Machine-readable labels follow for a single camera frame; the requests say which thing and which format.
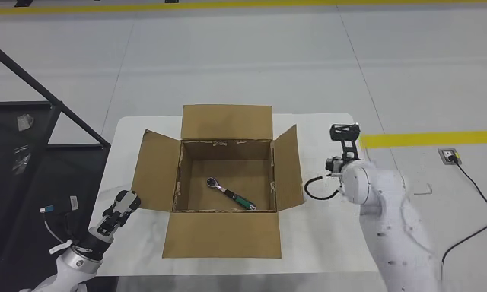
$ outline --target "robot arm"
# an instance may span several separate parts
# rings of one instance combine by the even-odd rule
[[[429,250],[421,218],[406,196],[404,177],[358,159],[354,143],[358,125],[333,125],[330,134],[332,140],[342,142],[344,153],[328,159],[326,169],[340,179],[340,192],[361,206],[359,220],[365,242],[387,290],[439,292],[439,263]]]
[[[84,281],[95,277],[101,266],[103,254],[113,242],[113,234],[123,226],[130,214],[140,206],[140,198],[133,191],[121,191],[115,202],[103,213],[103,219],[79,242],[56,260],[57,274],[47,278],[33,292],[82,292]]]

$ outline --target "yellow floor line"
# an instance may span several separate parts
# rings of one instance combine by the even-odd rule
[[[487,144],[487,131],[362,135],[360,137],[360,145],[363,148],[394,148],[399,146],[432,146],[458,144]]]
[[[269,8],[299,6],[332,6],[332,5],[404,5],[433,3],[472,3],[487,0],[247,0],[247,1],[216,1],[216,2],[181,2],[178,4],[139,4],[139,5],[95,5],[74,7],[32,7],[0,8],[0,14],[60,14],[60,13],[96,13],[121,11],[160,11],[190,10],[216,8]]]

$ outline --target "box flap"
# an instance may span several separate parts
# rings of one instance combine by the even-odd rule
[[[272,140],[272,107],[185,105],[181,138]]]
[[[179,156],[178,140],[145,130],[132,182],[141,208],[171,211]]]
[[[172,213],[163,258],[281,258],[277,213]]]
[[[274,141],[274,177],[278,211],[304,203],[296,125]]]

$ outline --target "cardboard box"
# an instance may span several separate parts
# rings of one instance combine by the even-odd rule
[[[270,106],[190,105],[181,139],[146,130],[132,184],[141,208],[171,213],[162,257],[281,258],[278,212],[304,203],[296,125],[273,140]]]

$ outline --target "wrench head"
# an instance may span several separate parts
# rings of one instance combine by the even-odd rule
[[[209,187],[212,187],[212,188],[215,188],[218,186],[218,181],[216,181],[215,178],[208,178],[206,180],[206,185],[209,186]]]

